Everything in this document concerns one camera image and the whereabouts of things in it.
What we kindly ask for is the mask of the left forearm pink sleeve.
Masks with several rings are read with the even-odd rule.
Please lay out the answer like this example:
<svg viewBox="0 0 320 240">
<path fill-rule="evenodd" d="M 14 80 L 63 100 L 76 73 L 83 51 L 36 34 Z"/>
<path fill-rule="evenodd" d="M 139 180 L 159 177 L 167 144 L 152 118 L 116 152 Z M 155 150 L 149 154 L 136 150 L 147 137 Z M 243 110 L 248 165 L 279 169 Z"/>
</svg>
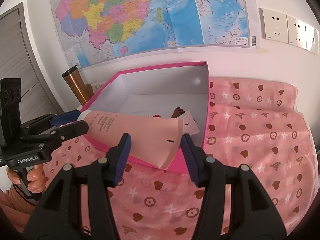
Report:
<svg viewBox="0 0 320 240">
<path fill-rule="evenodd" d="M 13 226 L 22 231 L 35 209 L 35 204 L 25 199 L 19 187 L 12 186 L 7 191 L 1 190 L 1 209 Z"/>
</svg>

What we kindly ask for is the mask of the person's left hand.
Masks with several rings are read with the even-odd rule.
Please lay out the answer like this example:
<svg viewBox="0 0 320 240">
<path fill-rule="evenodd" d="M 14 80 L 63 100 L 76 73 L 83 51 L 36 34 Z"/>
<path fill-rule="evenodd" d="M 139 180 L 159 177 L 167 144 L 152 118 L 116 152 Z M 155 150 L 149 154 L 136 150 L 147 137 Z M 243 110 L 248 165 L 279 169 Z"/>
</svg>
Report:
<svg viewBox="0 0 320 240">
<path fill-rule="evenodd" d="M 21 184 L 20 176 L 16 172 L 10 170 L 8 167 L 7 176 L 13 184 Z M 29 181 L 27 189 L 32 193 L 41 193 L 44 191 L 46 188 L 47 178 L 44 174 L 43 164 L 35 165 L 33 169 L 28 171 L 27 181 Z"/>
</svg>

